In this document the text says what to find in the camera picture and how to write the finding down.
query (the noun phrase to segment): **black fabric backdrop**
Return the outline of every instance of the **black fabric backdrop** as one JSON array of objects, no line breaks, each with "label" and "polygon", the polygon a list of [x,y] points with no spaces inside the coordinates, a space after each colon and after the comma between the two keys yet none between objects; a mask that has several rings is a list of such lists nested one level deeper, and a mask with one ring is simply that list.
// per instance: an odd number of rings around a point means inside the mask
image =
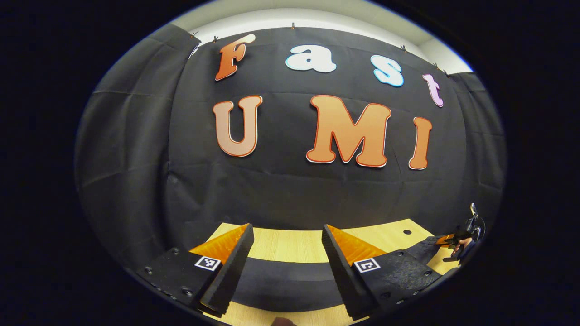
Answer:
[{"label": "black fabric backdrop", "polygon": [[[117,261],[136,267],[192,238],[202,243],[221,222],[319,230],[325,223],[348,228],[411,218],[440,234],[462,224],[475,202],[489,231],[507,156],[499,116],[473,73],[447,78],[413,54],[356,34],[276,28],[253,32],[256,40],[247,44],[238,71],[215,82],[219,50],[247,34],[205,44],[188,59],[199,41],[167,25],[131,49],[89,99],[76,145],[77,189]],[[290,49],[303,44],[327,47],[337,69],[323,74],[286,67]],[[372,55],[398,62],[404,85],[380,83]],[[430,98],[423,74],[439,84],[442,108]],[[251,155],[231,157],[218,146],[212,108],[236,104],[231,133],[240,140],[237,102],[249,95],[263,98],[258,143]],[[316,135],[314,95],[340,97],[354,120],[368,103],[388,106],[386,166],[339,158],[308,162]],[[422,171],[408,167],[417,116],[433,124]],[[338,154],[335,143],[332,150]],[[197,227],[185,227],[192,223]]]}]

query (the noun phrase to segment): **white ceiling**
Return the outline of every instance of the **white ceiling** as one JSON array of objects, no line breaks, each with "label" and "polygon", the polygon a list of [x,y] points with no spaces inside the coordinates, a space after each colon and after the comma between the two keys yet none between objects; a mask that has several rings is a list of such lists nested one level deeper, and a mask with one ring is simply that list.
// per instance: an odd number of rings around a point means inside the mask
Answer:
[{"label": "white ceiling", "polygon": [[178,17],[172,23],[186,31],[246,12],[278,8],[322,10],[349,16],[390,31],[419,46],[434,37],[386,8],[363,0],[215,0]]}]

